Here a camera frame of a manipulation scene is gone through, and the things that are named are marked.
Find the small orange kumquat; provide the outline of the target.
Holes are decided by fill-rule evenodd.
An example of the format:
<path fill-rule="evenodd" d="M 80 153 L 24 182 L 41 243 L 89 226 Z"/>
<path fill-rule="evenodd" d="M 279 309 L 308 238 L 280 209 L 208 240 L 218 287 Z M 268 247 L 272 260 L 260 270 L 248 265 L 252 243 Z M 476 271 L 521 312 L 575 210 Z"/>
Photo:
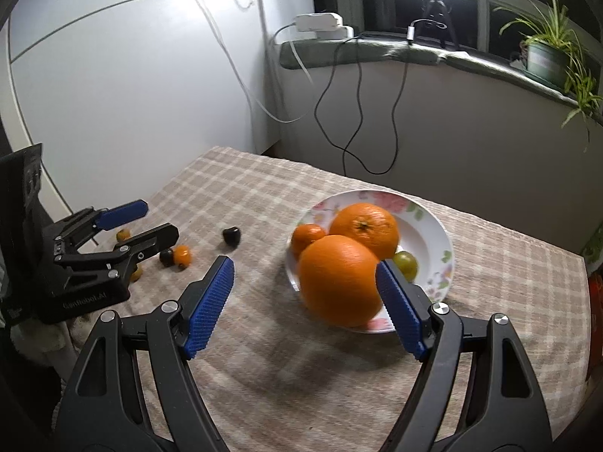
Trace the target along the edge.
<path fill-rule="evenodd" d="M 180 269 L 186 269 L 192 261 L 191 250 L 186 245 L 179 245 L 173 248 L 173 259 L 175 265 Z"/>

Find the green round fruit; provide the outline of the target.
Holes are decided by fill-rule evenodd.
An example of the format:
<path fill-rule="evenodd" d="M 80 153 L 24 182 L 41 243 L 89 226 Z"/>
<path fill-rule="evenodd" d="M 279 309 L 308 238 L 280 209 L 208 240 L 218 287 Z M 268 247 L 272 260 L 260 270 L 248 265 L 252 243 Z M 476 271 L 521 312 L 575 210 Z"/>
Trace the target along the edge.
<path fill-rule="evenodd" d="M 415 256 L 408 251 L 399 251 L 392 258 L 396 267 L 402 272 L 404 278 L 413 283 L 418 273 L 418 261 Z"/>

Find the small tangerine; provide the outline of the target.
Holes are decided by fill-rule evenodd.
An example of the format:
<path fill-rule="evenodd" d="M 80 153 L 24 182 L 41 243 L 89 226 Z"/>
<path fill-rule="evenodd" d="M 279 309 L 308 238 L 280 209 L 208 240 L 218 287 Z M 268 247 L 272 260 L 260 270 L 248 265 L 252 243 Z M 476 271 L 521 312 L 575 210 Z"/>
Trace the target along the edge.
<path fill-rule="evenodd" d="M 295 259 L 300 258 L 300 255 L 307 247 L 326 235 L 326 231 L 316 223 L 300 224 L 291 235 L 290 251 L 293 257 Z"/>

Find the large orange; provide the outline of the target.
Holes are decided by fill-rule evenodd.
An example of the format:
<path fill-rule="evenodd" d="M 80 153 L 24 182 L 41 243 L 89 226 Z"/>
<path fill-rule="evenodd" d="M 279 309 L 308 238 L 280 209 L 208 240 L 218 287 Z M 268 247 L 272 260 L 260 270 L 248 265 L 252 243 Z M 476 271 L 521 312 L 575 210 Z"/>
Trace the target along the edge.
<path fill-rule="evenodd" d="M 326 324 L 361 327 L 382 308 L 377 265 L 378 258 L 359 242 L 328 235 L 301 252 L 297 268 L 301 299 Z"/>
<path fill-rule="evenodd" d="M 361 243 L 380 260 L 393 258 L 399 245 L 396 219 L 371 203 L 355 203 L 341 209 L 330 223 L 329 234 Z"/>

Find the yellow kumquat near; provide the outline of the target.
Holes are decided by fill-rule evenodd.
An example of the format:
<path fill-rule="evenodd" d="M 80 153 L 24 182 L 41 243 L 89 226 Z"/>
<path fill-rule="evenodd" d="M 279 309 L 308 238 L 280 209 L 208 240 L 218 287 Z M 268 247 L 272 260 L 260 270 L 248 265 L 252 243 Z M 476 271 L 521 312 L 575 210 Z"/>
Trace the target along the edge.
<path fill-rule="evenodd" d="M 141 278 L 142 274 L 143 274 L 143 269 L 139 265 L 137 265 L 135 270 L 133 271 L 132 275 L 130 276 L 130 282 L 131 283 L 137 282 L 138 279 Z"/>

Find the yellow kumquat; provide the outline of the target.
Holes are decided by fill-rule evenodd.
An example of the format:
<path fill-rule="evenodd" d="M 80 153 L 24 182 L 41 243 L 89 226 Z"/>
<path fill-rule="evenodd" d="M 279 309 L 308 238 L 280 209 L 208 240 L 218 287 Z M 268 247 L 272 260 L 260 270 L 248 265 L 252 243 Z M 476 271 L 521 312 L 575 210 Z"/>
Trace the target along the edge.
<path fill-rule="evenodd" d="M 130 282 L 131 283 L 137 282 L 138 279 L 141 278 L 142 274 L 143 274 L 143 269 L 139 265 L 137 265 L 135 270 L 133 271 L 132 275 L 130 276 Z"/>
<path fill-rule="evenodd" d="M 131 232 L 128 229 L 122 229 L 116 233 L 115 237 L 119 243 L 122 243 L 131 238 Z"/>

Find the yellow kumquat far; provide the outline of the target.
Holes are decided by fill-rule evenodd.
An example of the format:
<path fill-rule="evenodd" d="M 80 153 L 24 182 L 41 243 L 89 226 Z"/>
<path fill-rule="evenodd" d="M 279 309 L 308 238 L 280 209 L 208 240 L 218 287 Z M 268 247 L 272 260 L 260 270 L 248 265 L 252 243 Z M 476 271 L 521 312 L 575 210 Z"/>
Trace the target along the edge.
<path fill-rule="evenodd" d="M 122 229 L 116 233 L 115 237 L 119 243 L 122 243 L 131 238 L 131 232 L 128 229 Z"/>

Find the dark plum near kumquats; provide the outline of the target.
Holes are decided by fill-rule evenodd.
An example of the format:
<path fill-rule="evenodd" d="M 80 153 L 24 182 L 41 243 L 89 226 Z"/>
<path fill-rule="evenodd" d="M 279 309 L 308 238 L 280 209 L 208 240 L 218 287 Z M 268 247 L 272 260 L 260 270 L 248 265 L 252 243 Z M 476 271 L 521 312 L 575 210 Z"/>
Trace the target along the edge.
<path fill-rule="evenodd" d="M 159 253 L 159 261 L 164 267 L 171 267 L 175 265 L 175 256 L 172 248 L 162 250 Z"/>

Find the dark plum near plate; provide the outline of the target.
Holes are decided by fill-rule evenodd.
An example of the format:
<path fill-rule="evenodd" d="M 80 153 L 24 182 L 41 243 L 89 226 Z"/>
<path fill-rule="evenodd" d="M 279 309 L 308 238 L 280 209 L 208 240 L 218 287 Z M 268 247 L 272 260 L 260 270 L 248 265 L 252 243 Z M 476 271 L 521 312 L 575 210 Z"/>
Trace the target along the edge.
<path fill-rule="evenodd" d="M 222 230 L 222 236 L 224 243 L 231 248 L 237 248 L 241 242 L 241 230 L 238 226 Z"/>

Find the beige plaid tablecloth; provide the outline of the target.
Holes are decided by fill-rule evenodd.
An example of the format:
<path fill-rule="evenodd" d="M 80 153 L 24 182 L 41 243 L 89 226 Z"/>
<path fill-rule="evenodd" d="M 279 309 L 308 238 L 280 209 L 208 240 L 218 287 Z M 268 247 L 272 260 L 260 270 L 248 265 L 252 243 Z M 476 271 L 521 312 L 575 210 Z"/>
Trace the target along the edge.
<path fill-rule="evenodd" d="M 193 255 L 177 272 L 143 265 L 121 315 L 146 313 L 180 296 L 223 252 L 237 226 L 236 281 L 208 347 L 190 368 L 202 399 L 233 451 L 375 451 L 415 382 L 419 363 L 394 334 L 330 328 L 310 315 L 284 268 L 287 240 L 312 206 L 363 188 L 307 164 L 216 147 L 150 199 L 134 223 L 179 229 Z M 456 268 L 447 300 L 459 314 L 507 314 L 541 386 L 551 429 L 563 432 L 586 393 L 591 307 L 579 255 L 430 203 L 452 239 Z"/>

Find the white refrigerator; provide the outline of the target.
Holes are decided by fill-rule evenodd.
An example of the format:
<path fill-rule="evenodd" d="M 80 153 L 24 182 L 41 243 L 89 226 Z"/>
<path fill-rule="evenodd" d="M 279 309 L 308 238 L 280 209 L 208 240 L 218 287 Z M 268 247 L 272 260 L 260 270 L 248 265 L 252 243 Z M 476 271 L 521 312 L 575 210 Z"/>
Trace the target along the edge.
<path fill-rule="evenodd" d="M 1 32 L 1 119 L 14 149 L 43 147 L 52 219 L 149 199 L 216 146 L 277 139 L 260 0 L 130 0 L 15 54 Z"/>

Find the red box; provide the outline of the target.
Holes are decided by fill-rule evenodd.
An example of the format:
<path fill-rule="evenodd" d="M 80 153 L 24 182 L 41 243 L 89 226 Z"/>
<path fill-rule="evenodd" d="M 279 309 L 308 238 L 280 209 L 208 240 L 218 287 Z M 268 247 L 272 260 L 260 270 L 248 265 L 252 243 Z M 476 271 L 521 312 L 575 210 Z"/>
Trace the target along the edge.
<path fill-rule="evenodd" d="M 602 362 L 602 276 L 593 272 L 588 279 L 591 304 L 591 344 L 587 377 Z"/>

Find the floral white plate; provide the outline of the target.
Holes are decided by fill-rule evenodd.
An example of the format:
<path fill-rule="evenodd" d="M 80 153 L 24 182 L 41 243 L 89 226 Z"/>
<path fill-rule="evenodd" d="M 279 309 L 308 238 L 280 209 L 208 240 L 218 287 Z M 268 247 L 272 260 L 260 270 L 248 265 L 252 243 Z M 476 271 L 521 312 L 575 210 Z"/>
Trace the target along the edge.
<path fill-rule="evenodd" d="M 298 226 L 316 223 L 329 234 L 329 226 L 337 213 L 355 203 L 371 203 L 387 210 L 398 223 L 399 245 L 396 252 L 408 251 L 418 261 L 414 284 L 418 285 L 432 302 L 441 302 L 448 295 L 455 272 L 453 243 L 444 226 L 427 207 L 402 194 L 369 190 L 353 190 L 332 195 L 307 211 Z M 290 240 L 285 254 L 285 272 L 293 291 L 300 298 L 300 281 L 297 276 L 298 259 L 290 251 Z M 367 324 L 348 328 L 361 334 L 386 334 L 393 330 L 385 307 Z"/>

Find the white power strip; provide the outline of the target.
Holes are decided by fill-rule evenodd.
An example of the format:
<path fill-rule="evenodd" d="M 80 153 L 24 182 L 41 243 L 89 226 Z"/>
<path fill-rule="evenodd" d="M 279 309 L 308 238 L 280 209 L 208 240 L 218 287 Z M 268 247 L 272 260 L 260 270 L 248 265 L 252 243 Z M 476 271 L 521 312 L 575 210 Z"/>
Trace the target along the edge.
<path fill-rule="evenodd" d="M 303 13 L 293 20 L 294 26 L 301 33 L 315 33 L 321 40 L 344 40 L 353 38 L 354 29 L 343 23 L 338 13 Z"/>

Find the potted spider plant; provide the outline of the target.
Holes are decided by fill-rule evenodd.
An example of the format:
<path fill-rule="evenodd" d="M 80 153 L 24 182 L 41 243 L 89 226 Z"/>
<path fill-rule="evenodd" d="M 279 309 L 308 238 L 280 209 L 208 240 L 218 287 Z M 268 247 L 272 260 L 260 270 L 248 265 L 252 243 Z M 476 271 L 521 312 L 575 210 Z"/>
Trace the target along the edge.
<path fill-rule="evenodd" d="M 561 123 L 563 127 L 575 118 L 590 121 L 600 113 L 602 96 L 598 94 L 598 81 L 588 67 L 585 48 L 570 24 L 567 6 L 559 0 L 550 0 L 544 8 L 534 1 L 530 1 L 530 5 L 535 15 L 508 6 L 495 7 L 495 12 L 513 14 L 513 19 L 504 23 L 499 33 L 504 34 L 514 26 L 526 28 L 522 46 L 527 74 L 560 89 L 563 95 L 575 101 Z"/>

